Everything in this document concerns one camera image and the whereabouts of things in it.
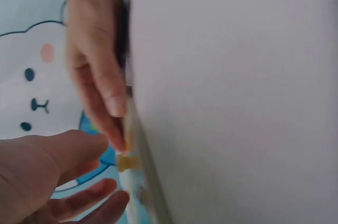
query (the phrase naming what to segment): gray wall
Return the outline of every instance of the gray wall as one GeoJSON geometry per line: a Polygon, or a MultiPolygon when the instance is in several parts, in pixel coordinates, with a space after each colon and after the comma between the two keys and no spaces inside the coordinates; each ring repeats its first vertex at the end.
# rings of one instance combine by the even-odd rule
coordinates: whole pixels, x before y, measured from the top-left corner
{"type": "Polygon", "coordinates": [[[133,0],[136,101],[176,223],[338,223],[336,2],[133,0]]]}

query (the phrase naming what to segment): bear ear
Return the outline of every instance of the bear ear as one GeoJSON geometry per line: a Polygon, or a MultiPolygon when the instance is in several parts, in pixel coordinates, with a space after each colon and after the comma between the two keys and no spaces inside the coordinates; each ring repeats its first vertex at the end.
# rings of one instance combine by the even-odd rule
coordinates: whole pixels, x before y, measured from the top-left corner
{"type": "Polygon", "coordinates": [[[61,22],[64,25],[68,23],[68,0],[64,1],[61,6],[61,22]]]}

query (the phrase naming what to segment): bear nose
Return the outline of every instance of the bear nose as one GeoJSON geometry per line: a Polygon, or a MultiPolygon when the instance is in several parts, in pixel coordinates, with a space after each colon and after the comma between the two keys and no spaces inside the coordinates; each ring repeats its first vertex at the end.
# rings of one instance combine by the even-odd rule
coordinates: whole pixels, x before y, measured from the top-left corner
{"type": "Polygon", "coordinates": [[[49,110],[47,108],[48,106],[48,103],[49,103],[49,100],[47,100],[44,105],[41,105],[41,104],[38,104],[37,103],[37,99],[36,98],[33,98],[31,100],[31,108],[33,111],[36,111],[38,108],[44,108],[45,112],[48,114],[49,113],[49,110]]]}

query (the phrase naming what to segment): small yellow object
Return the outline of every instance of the small yellow object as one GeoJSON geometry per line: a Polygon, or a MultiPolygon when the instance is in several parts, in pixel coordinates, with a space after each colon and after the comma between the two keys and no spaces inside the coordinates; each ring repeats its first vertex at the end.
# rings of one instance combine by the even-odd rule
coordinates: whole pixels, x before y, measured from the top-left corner
{"type": "Polygon", "coordinates": [[[92,130],[95,130],[95,131],[99,131],[98,129],[97,129],[97,127],[96,127],[96,125],[94,125],[94,124],[92,124],[92,123],[90,123],[90,129],[92,129],[92,130]]]}
{"type": "Polygon", "coordinates": [[[140,169],[140,161],[135,156],[117,156],[117,169],[119,172],[123,172],[124,170],[139,170],[140,169]]]}

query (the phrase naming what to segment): human hand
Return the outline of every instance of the human hand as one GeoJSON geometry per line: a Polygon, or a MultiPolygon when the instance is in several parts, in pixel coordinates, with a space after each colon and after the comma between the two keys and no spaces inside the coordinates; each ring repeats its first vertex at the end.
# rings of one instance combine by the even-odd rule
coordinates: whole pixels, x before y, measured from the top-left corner
{"type": "Polygon", "coordinates": [[[123,151],[126,87],[117,62],[123,0],[68,0],[67,65],[86,114],[123,151]]]}
{"type": "MultiPolygon", "coordinates": [[[[116,182],[103,179],[68,198],[49,199],[57,186],[97,168],[98,158],[107,147],[102,135],[77,130],[50,137],[0,140],[0,223],[56,224],[112,194],[116,182]]],[[[128,201],[126,192],[117,191],[78,223],[115,223],[128,201]]]]}

